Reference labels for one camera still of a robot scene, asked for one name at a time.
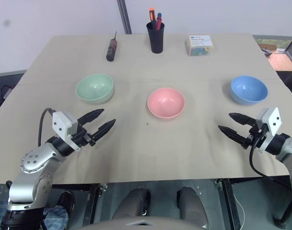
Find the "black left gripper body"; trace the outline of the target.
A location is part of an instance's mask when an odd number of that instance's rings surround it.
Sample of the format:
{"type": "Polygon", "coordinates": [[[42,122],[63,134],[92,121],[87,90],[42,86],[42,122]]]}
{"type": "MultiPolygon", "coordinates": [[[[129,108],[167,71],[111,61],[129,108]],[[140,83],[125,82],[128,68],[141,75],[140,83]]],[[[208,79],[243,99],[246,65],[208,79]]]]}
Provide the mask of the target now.
{"type": "Polygon", "coordinates": [[[72,136],[71,140],[79,147],[83,147],[88,144],[90,146],[94,146],[96,144],[93,139],[93,135],[88,133],[82,125],[78,125],[77,132],[72,136]]]}

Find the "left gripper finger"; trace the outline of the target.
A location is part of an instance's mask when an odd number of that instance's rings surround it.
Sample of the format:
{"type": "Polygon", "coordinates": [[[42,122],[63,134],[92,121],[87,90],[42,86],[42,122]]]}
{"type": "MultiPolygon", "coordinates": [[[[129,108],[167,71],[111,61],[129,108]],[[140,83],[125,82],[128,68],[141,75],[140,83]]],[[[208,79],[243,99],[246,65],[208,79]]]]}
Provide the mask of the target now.
{"type": "Polygon", "coordinates": [[[98,131],[91,136],[91,139],[93,141],[98,141],[99,139],[101,139],[110,131],[110,129],[114,126],[115,122],[116,119],[113,119],[103,124],[101,127],[98,128],[98,131]]]}
{"type": "Polygon", "coordinates": [[[95,120],[97,117],[99,117],[101,115],[101,113],[104,111],[104,109],[96,109],[93,110],[85,115],[83,115],[82,117],[80,117],[78,119],[78,123],[83,126],[86,123],[92,122],[93,120],[95,120]]]}

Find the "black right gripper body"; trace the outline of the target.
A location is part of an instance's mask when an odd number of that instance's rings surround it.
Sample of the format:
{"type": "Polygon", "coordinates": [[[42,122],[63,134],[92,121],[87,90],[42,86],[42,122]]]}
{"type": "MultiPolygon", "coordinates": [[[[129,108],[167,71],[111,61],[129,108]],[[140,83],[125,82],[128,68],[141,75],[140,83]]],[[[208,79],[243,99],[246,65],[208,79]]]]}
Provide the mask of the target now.
{"type": "Polygon", "coordinates": [[[252,146],[253,143],[256,142],[256,147],[260,147],[265,141],[268,131],[269,128],[267,124],[263,124],[261,128],[258,128],[257,125],[254,125],[249,130],[249,135],[246,139],[248,146],[252,146]]]}

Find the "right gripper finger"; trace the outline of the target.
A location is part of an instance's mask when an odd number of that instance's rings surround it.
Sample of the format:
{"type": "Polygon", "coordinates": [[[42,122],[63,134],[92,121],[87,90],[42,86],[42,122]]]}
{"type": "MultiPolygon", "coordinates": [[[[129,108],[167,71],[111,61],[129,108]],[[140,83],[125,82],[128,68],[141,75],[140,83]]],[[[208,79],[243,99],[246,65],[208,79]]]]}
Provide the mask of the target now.
{"type": "Polygon", "coordinates": [[[222,131],[228,138],[234,142],[240,144],[244,149],[247,149],[249,146],[249,140],[247,138],[239,135],[236,131],[225,126],[218,126],[220,131],[222,131]]]}
{"type": "Polygon", "coordinates": [[[242,125],[250,125],[250,126],[254,126],[256,124],[256,120],[252,117],[249,117],[247,115],[244,114],[240,114],[240,113],[229,113],[229,116],[236,121],[239,124],[242,125]]]}

